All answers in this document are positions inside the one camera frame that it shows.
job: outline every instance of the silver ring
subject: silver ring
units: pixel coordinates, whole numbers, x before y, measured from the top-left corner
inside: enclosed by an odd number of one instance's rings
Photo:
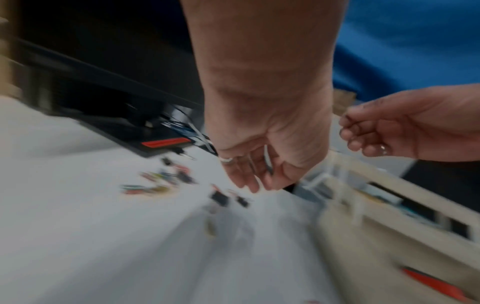
[[[219,156],[218,159],[219,159],[222,163],[224,163],[224,164],[230,164],[231,162],[234,161],[234,158],[233,158],[233,157],[231,157],[231,158],[222,158],[222,157]]]
[[[380,149],[381,149],[381,154],[382,154],[382,155],[386,155],[386,154],[387,154],[387,148],[386,148],[384,145],[380,145]]]

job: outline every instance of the table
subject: table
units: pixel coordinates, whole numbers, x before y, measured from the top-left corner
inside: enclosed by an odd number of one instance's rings
[[[286,191],[242,192],[204,232],[210,183],[234,186],[218,160],[169,155],[199,185],[172,197],[120,194],[162,166],[66,118],[0,98],[0,302],[340,303],[308,234],[315,206]]]

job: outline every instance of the hand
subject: hand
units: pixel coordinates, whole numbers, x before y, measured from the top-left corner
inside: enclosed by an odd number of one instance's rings
[[[326,88],[304,101],[279,101],[274,107],[258,102],[252,108],[231,109],[207,103],[207,133],[220,157],[233,158],[222,164],[232,182],[256,193],[260,186],[255,175],[267,190],[282,189],[302,178],[327,155],[331,99],[332,89]],[[265,145],[273,175],[267,170]]]
[[[403,91],[351,107],[340,137],[368,157],[480,160],[480,84]]]

